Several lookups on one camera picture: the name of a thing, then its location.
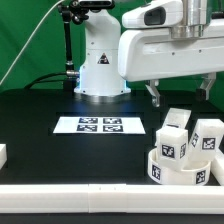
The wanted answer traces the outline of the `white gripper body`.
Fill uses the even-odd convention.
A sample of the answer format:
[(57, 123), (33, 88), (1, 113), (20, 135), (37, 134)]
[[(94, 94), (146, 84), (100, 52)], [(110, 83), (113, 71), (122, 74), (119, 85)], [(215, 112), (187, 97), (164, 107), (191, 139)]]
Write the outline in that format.
[(128, 30), (119, 42), (118, 72), (129, 82), (224, 71), (224, 24), (196, 39), (173, 39), (168, 28)]

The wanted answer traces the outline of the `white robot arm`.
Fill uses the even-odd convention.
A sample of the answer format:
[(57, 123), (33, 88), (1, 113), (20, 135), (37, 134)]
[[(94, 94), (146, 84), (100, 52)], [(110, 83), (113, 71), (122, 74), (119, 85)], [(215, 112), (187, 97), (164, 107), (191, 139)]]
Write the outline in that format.
[(126, 82), (144, 81), (160, 106), (161, 79), (202, 75), (196, 96), (209, 98), (224, 71), (224, 10), (214, 12), (210, 0), (152, 0), (118, 22), (90, 0), (79, 4), (89, 10), (81, 94), (119, 95)]

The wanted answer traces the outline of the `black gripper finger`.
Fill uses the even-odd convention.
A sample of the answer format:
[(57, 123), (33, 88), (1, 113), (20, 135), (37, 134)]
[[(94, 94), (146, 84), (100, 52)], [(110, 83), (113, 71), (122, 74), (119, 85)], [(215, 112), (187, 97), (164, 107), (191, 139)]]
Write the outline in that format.
[(206, 101), (209, 99), (210, 90), (216, 81), (216, 73), (207, 73), (203, 75), (202, 78), (202, 83), (196, 90), (196, 99), (199, 101)]
[(157, 90), (158, 82), (156, 80), (150, 80), (146, 82), (146, 88), (152, 96), (152, 104), (154, 107), (160, 106), (160, 94)]

